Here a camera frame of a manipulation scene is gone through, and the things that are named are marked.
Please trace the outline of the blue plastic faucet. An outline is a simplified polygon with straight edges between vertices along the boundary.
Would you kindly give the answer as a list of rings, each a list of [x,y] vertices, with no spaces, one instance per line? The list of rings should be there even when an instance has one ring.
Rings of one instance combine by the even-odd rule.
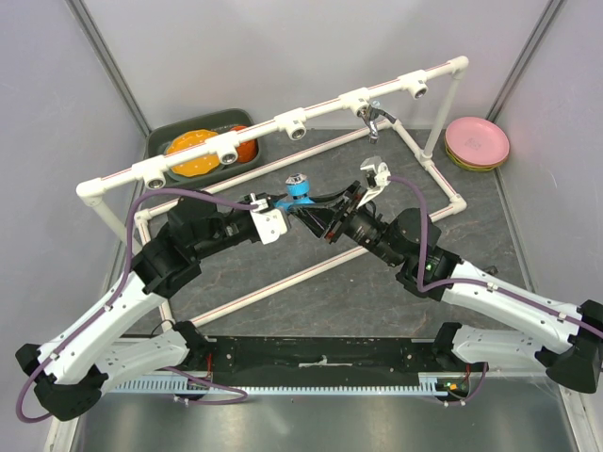
[[[293,200],[293,205],[290,208],[290,212],[294,209],[312,203],[309,196],[310,183],[305,174],[295,173],[290,175],[286,181],[287,196]]]

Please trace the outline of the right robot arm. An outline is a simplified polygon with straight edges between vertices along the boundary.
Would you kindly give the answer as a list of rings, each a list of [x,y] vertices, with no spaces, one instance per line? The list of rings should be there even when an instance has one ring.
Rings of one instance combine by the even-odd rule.
[[[336,195],[294,204],[290,214],[316,237],[329,243],[341,236],[396,266],[396,279],[420,298],[444,301],[495,319],[519,332],[515,341],[486,345],[478,335],[465,340],[459,324],[441,327],[432,346],[433,363],[453,370],[461,363],[492,363],[496,353],[527,353],[546,375],[584,394],[596,392],[602,367],[602,306],[588,299],[580,305],[538,296],[504,282],[458,254],[444,250],[441,234],[416,185],[407,182],[418,206],[406,208],[387,223],[361,202],[359,183]]]

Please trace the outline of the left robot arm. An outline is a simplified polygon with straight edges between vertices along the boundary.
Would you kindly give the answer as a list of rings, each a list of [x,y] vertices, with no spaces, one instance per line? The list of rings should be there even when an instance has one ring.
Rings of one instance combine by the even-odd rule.
[[[29,390],[47,417],[69,421],[126,381],[178,365],[199,369],[206,360],[206,341],[189,321],[121,350],[111,346],[197,278],[204,258],[244,241],[272,243],[288,229],[279,195],[250,194],[232,202],[182,188],[159,192],[176,197],[172,217],[140,252],[126,253],[121,278],[55,339],[17,350],[17,362],[28,376],[16,405],[22,422],[35,421],[23,411]]]

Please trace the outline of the orange red cup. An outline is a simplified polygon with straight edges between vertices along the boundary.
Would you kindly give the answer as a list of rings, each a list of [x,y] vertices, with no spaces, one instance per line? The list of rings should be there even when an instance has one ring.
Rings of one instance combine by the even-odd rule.
[[[249,140],[241,142],[236,147],[237,152],[237,163],[244,164],[253,161],[258,154],[257,140]]]

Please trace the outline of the dark grey stone mat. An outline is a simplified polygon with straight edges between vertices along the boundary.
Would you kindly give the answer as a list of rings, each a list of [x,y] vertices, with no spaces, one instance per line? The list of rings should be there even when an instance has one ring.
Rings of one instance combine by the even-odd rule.
[[[314,193],[330,194],[361,179],[360,165],[373,155],[381,157],[394,174],[418,186],[432,211],[448,204],[442,190],[391,130],[382,131],[376,144],[366,138],[354,140],[228,189],[224,197],[237,200],[251,192],[281,193],[285,179],[296,172],[308,176]],[[463,212],[440,221],[440,245],[475,266],[495,267],[502,280],[523,285],[522,262],[495,176],[459,169],[441,150],[434,152],[433,160],[467,204]],[[348,238],[326,244],[298,221],[291,226],[290,232],[273,244],[247,242],[204,260],[201,275],[171,300],[175,318],[187,320],[202,315],[353,246]],[[496,326],[484,315],[410,294],[397,282],[393,267],[372,254],[364,254],[204,325],[202,332],[431,338],[443,323],[451,321],[481,329]]]

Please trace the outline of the chrome metal faucet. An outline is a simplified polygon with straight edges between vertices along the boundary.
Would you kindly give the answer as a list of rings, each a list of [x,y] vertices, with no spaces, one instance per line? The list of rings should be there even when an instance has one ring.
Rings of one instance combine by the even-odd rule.
[[[368,129],[368,141],[370,144],[376,144],[379,140],[379,128],[378,119],[385,118],[391,124],[396,122],[396,118],[382,109],[381,103],[377,100],[373,100],[367,105],[362,106],[357,116],[365,123]]]

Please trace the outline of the orange dotted plate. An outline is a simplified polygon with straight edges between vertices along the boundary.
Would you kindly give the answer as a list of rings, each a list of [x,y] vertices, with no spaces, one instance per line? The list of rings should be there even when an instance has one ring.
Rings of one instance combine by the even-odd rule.
[[[207,139],[217,136],[218,133],[207,129],[192,130],[176,137],[165,151],[171,155],[191,147],[203,144]],[[206,175],[220,167],[220,160],[215,154],[208,154],[189,160],[171,168],[174,174],[192,178]]]

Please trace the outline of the dark green plastic tray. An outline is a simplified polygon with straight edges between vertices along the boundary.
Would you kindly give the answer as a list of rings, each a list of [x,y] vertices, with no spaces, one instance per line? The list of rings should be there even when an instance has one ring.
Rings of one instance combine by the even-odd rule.
[[[209,113],[191,119],[175,122],[155,129],[146,140],[146,156],[155,157],[165,154],[171,143],[184,133],[193,130],[210,130],[219,134],[230,131],[233,127],[252,126],[251,116],[242,109],[230,108]],[[249,162],[236,162],[229,166],[218,165],[209,172],[199,175],[178,174],[174,169],[165,172],[166,187],[204,188],[218,182],[254,170],[264,163],[265,143],[263,138],[255,141],[256,154]]]

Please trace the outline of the yellow green plate stack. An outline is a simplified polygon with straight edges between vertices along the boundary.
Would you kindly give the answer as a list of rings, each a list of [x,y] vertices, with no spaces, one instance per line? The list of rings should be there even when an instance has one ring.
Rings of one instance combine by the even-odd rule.
[[[473,165],[473,164],[469,164],[467,162],[465,162],[464,160],[462,160],[457,154],[455,154],[451,148],[449,147],[448,143],[445,142],[445,150],[446,150],[446,155],[448,156],[448,158],[459,168],[463,169],[463,170],[468,170],[468,171],[473,171],[473,172],[489,172],[492,170],[495,170],[497,168],[500,168],[501,166],[503,166],[508,159],[505,158],[499,162],[496,162],[494,165],[490,165],[490,166],[478,166],[478,165]]]

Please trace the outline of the pink plate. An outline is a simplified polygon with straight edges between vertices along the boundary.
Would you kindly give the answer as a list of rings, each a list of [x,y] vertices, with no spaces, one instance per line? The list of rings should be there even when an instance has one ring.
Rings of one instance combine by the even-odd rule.
[[[497,166],[510,154],[506,134],[482,118],[463,117],[452,121],[446,129],[445,140],[453,155],[473,167]]]

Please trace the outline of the dark metal faucet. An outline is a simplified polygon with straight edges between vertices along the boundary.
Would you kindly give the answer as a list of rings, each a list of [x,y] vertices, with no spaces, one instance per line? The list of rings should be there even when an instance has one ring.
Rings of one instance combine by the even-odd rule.
[[[495,266],[489,266],[483,270],[486,274],[491,276],[496,276],[498,274],[498,269]]]

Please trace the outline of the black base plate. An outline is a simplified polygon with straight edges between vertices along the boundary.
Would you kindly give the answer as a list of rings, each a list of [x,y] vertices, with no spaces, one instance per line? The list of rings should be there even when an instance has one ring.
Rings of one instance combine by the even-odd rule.
[[[411,386],[444,368],[430,342],[395,337],[217,336],[200,370],[227,386],[339,388]]]

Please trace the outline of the white PVC pipe frame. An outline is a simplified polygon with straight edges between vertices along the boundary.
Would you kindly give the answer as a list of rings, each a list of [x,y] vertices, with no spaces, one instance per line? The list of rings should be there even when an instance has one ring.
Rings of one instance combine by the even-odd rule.
[[[226,138],[216,137],[210,138],[209,144],[201,144],[191,147],[187,150],[178,152],[175,156],[158,156],[142,160],[133,164],[130,168],[123,169],[117,173],[110,174],[104,177],[98,177],[80,183],[76,187],[76,194],[80,200],[88,207],[91,207],[100,219],[116,234],[117,237],[125,244],[127,238],[132,238],[132,234],[126,232],[126,226],[121,220],[118,220],[114,212],[106,205],[104,195],[111,189],[119,186],[124,186],[129,183],[142,181],[146,188],[151,190],[150,194],[158,194],[159,188],[155,188],[158,183],[165,185],[164,173],[177,165],[183,164],[189,160],[201,157],[207,154],[216,154],[222,163],[228,162],[228,157],[234,155],[235,145],[241,142],[260,138],[275,132],[285,131],[292,140],[300,139],[297,136],[305,134],[304,127],[296,127],[305,125],[305,123],[313,118],[318,118],[329,113],[339,110],[349,110],[357,116],[358,110],[368,104],[370,100],[376,100],[381,96],[396,92],[406,91],[412,95],[414,99],[418,99],[427,90],[427,82],[434,78],[449,75],[451,77],[448,92],[440,105],[435,121],[433,123],[428,141],[421,148],[414,139],[409,135],[399,120],[394,124],[387,121],[377,122],[379,130],[392,128],[403,142],[413,153],[417,163],[424,169],[432,179],[437,183],[439,188],[448,198],[448,206],[431,214],[432,220],[435,222],[463,212],[467,203],[460,193],[458,193],[451,183],[439,171],[432,160],[433,149],[436,140],[439,138],[441,131],[444,128],[445,120],[448,117],[451,105],[456,95],[458,86],[464,77],[469,59],[466,56],[457,56],[445,63],[429,68],[427,70],[417,70],[411,73],[399,75],[393,80],[382,82],[370,88],[359,88],[352,91],[342,93],[334,99],[311,105],[307,107],[298,107],[289,110],[285,113],[275,116],[273,119],[261,122],[259,124],[248,127],[246,130],[238,132],[226,133]],[[228,179],[209,187],[211,193],[218,193],[227,188],[240,185],[262,175],[276,171],[278,169],[300,162],[311,156],[324,153],[331,149],[344,144],[348,144],[361,137],[368,136],[368,129],[359,129],[348,133],[345,136],[334,138],[331,141],[323,142],[315,147],[295,153],[292,156],[284,157],[275,163],[269,163],[258,169],[245,172],[239,176]],[[146,243],[150,239],[148,234],[147,223],[149,219],[157,215],[167,213],[176,204],[174,202],[165,202],[157,207],[143,209],[140,214],[135,214],[136,226],[140,232],[140,238]],[[279,292],[293,287],[297,284],[305,282],[321,273],[324,273],[332,268],[341,266],[352,259],[367,254],[367,250],[356,247],[352,250],[345,251],[326,261],[323,261],[314,266],[291,275],[283,280],[272,283],[261,289],[258,289],[250,294],[239,299],[230,301],[219,308],[215,308],[205,314],[198,315],[193,318],[193,323],[196,326],[202,326],[228,314],[241,310],[244,307],[250,306],[259,300],[275,295]]]

